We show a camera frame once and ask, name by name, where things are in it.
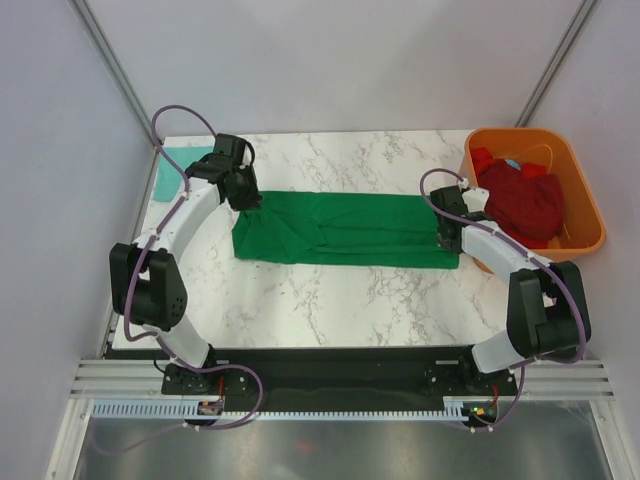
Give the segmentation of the green t shirt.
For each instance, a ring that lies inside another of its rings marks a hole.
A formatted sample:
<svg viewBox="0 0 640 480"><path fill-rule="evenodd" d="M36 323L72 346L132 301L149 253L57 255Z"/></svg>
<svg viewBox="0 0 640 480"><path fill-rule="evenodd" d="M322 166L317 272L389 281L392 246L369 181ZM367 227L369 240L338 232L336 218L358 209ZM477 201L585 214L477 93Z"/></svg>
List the green t shirt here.
<svg viewBox="0 0 640 480"><path fill-rule="evenodd" d="M235 257L276 264L456 269L420 196L267 191L239 214Z"/></svg>

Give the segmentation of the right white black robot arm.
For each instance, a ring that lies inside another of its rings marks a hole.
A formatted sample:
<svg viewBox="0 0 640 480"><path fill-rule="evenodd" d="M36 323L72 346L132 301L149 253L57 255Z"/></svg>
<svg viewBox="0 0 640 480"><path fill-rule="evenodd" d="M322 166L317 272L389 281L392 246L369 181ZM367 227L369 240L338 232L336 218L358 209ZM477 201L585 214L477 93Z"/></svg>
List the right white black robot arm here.
<svg viewBox="0 0 640 480"><path fill-rule="evenodd" d="M439 245L480 261L508 288L505 329L472 346L472 360L457 371L460 386L477 394L493 383L494 372L536 359L582 359L591 325L577 265L536 254L484 211L473 212L465 201L473 192L443 187L427 203L436 214Z"/></svg>

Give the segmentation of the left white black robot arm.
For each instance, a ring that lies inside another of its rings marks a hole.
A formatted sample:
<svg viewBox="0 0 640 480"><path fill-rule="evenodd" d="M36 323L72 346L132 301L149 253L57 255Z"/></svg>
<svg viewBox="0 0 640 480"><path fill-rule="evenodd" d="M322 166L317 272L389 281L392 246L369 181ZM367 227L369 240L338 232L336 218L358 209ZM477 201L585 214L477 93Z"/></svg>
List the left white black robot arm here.
<svg viewBox="0 0 640 480"><path fill-rule="evenodd" d="M153 338L178 366L185 382L208 393L219 382L213 348L187 317L188 293L179 263L203 222L221 205L242 212L260 206L255 150L247 140L216 136L213 150L187 169L186 181L159 224L109 253L113 308L130 342Z"/></svg>

